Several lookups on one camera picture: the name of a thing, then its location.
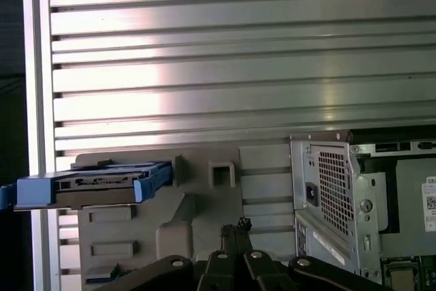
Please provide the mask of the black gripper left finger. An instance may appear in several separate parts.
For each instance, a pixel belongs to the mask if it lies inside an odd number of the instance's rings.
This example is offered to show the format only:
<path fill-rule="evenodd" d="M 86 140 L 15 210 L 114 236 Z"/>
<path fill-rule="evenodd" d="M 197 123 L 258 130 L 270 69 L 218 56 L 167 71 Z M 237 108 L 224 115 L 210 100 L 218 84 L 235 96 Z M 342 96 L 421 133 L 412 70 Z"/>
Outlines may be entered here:
<path fill-rule="evenodd" d="M 221 227 L 221 248 L 207 260 L 167 256 L 117 277 L 99 290 L 233 290 L 236 270 L 236 226 Z"/>

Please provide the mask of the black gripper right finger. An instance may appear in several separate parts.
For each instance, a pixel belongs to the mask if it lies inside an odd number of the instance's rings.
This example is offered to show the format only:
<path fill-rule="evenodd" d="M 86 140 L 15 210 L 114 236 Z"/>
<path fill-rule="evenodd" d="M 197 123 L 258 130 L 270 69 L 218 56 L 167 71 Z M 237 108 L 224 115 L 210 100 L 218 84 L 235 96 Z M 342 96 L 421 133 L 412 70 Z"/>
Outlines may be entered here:
<path fill-rule="evenodd" d="M 274 261 L 265 251 L 252 247 L 249 232 L 251 220 L 241 217 L 237 235 L 238 249 L 244 254 L 244 263 L 256 290 L 386 290 L 355 273 L 333 266 L 311 256 L 295 257 L 284 265 Z"/>

